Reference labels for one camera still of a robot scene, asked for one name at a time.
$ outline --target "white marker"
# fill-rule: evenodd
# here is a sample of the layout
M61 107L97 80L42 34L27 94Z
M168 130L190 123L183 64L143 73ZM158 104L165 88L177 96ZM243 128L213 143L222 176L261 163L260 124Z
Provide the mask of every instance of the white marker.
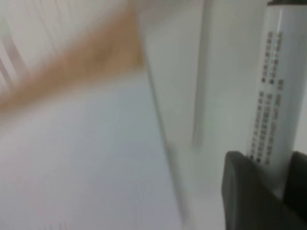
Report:
M247 156L282 196L306 87L307 1L270 2L261 44Z

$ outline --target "white surface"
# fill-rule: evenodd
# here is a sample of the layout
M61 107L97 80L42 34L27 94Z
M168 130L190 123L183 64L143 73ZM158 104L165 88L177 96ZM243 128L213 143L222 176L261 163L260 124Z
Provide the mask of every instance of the white surface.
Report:
M201 37L202 0L190 0L163 18L152 21L153 12L141 15L142 32L166 139L176 146L190 146L197 67Z
M181 229L146 72L35 105L0 136L0 229Z

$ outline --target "wooden edge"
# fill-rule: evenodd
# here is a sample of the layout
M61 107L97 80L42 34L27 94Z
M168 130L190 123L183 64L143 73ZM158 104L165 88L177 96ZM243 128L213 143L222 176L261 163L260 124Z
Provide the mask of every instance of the wooden edge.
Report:
M129 6L28 77L0 101L0 113L22 109L71 87L112 80L144 66L137 15Z

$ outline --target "brown edge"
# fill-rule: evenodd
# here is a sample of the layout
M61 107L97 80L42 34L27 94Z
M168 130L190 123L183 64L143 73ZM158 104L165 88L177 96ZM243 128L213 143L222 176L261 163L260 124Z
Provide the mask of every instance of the brown edge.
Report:
M71 87L111 80L144 66L137 15L128 6L2 98L0 113L22 109Z

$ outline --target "black marker cap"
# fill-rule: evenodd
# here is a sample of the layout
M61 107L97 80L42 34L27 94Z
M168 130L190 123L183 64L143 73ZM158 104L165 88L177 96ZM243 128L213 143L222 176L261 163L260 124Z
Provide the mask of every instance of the black marker cap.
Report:
M307 0L272 0L268 6L274 5L307 5Z

